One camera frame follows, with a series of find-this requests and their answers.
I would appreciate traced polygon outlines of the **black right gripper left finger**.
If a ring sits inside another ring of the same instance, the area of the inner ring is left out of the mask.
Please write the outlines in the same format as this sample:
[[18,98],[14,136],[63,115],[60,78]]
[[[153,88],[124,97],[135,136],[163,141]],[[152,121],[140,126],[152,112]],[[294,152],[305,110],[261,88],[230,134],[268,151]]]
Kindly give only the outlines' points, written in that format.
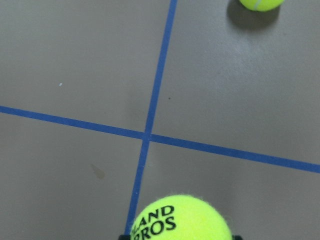
[[122,234],[122,235],[120,235],[120,236],[118,237],[118,240],[131,240],[131,237],[130,237],[130,235],[124,235],[124,234]]

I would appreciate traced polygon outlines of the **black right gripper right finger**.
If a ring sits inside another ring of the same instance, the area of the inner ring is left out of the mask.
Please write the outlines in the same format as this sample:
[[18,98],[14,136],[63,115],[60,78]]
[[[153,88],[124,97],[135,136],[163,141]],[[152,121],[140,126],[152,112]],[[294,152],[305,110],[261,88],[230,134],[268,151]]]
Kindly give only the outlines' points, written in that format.
[[233,235],[232,240],[243,240],[243,238],[240,235]]

